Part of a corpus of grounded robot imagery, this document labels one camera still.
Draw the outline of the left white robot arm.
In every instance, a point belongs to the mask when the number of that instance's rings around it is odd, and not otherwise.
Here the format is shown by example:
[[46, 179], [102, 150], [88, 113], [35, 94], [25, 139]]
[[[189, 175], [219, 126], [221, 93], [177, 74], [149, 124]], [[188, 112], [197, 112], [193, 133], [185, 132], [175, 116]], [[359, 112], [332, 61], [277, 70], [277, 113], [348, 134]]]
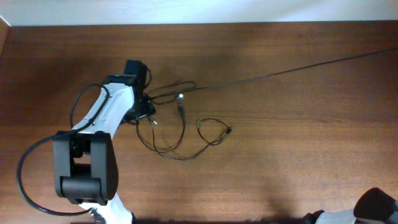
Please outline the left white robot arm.
[[88, 210], [100, 223], [134, 223], [136, 218], [117, 194], [119, 172], [112, 139], [119, 126], [155, 114], [144, 93], [150, 71], [139, 60], [128, 60], [119, 75], [109, 75], [86, 117], [60, 131], [53, 140], [55, 191], [59, 197]]

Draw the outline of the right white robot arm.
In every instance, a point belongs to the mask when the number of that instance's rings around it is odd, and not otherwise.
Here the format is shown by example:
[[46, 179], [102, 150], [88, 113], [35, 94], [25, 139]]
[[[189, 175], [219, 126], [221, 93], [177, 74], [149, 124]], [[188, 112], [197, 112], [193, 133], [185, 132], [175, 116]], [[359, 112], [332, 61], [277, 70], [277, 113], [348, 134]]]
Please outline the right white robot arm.
[[380, 188], [366, 191], [354, 208], [341, 212], [319, 210], [308, 213], [301, 223], [305, 224], [397, 224], [397, 199]]

